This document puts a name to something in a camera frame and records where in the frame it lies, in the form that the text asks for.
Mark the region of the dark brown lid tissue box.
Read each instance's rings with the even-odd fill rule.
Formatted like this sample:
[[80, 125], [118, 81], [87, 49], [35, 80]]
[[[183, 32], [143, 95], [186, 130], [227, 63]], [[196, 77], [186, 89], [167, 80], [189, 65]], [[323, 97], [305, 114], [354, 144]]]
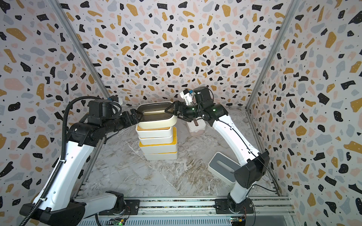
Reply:
[[177, 123], [177, 117], [173, 112], [167, 113], [165, 110], [173, 103], [157, 102], [138, 106], [137, 111], [142, 113], [138, 126], [145, 130], [162, 129], [172, 127]]

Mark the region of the white pink tissue box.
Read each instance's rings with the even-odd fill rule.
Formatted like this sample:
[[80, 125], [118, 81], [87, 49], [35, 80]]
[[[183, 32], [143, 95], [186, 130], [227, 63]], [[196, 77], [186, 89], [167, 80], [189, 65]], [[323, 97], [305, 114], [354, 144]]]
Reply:
[[187, 123], [187, 128], [191, 136], [198, 136], [205, 132], [206, 123], [203, 119], [193, 120]]

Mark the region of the yellow lid tissue box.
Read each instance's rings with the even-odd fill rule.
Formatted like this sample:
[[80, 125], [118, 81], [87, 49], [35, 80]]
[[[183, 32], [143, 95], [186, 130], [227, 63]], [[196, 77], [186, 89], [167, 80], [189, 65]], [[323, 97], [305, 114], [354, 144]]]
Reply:
[[178, 152], [143, 154], [143, 155], [148, 161], [176, 160], [178, 157]]
[[155, 153], [174, 153], [178, 151], [178, 138], [177, 129], [173, 127], [173, 142], [170, 144], [162, 145], [148, 145], [144, 146], [139, 142], [139, 147], [144, 154], [155, 154]]

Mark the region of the light bamboo lid tissue box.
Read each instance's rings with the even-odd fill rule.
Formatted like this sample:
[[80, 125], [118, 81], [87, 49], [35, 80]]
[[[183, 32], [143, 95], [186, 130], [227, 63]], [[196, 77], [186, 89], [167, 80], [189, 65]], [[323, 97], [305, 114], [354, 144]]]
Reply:
[[173, 135], [169, 137], [152, 137], [152, 138], [140, 138], [140, 143], [144, 146], [148, 145], [162, 145], [162, 144], [170, 144], [173, 142]]

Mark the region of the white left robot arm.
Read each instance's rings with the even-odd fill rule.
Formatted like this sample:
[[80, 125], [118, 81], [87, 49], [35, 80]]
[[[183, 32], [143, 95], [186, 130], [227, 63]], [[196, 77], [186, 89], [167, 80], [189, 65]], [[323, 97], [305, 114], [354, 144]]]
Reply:
[[[79, 122], [67, 127], [68, 115], [75, 104], [89, 100], [89, 113]], [[24, 226], [30, 219], [49, 226], [76, 226], [84, 218], [95, 216], [102, 211], [124, 214], [130, 209], [126, 206], [124, 195], [107, 191], [90, 199], [73, 199], [71, 194], [86, 160], [98, 143], [107, 139], [107, 134], [116, 133], [136, 125], [143, 113], [136, 109], [122, 111], [118, 98], [80, 97], [68, 103], [62, 121], [61, 154], [50, 178], [32, 203], [22, 206], [20, 214]]]

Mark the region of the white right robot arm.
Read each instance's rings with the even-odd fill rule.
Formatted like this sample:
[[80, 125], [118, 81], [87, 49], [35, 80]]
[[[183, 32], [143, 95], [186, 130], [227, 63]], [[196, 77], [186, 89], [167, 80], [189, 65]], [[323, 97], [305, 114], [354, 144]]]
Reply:
[[235, 170], [236, 182], [228, 194], [228, 208], [240, 212], [252, 186], [264, 176], [270, 161], [268, 152], [260, 153], [236, 127], [228, 111], [221, 104], [214, 103], [214, 95], [207, 87], [185, 89], [181, 101], [174, 101], [165, 112], [186, 122], [203, 119], [214, 128], [235, 153], [240, 168]]

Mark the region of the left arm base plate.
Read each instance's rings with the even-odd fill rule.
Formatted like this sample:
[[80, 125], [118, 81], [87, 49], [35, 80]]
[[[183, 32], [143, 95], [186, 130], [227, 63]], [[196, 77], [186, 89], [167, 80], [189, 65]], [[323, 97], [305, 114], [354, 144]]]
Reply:
[[138, 215], [140, 207], [140, 200], [138, 199], [126, 199], [123, 202], [116, 202], [114, 208], [105, 210], [99, 213], [100, 216], [112, 216], [112, 217], [127, 217]]

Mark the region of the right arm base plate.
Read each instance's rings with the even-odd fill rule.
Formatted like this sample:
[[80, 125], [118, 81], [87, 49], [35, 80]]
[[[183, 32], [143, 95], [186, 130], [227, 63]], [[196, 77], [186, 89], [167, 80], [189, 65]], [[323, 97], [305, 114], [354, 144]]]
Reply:
[[235, 203], [231, 198], [215, 199], [214, 208], [217, 214], [253, 214], [254, 206], [250, 198]]

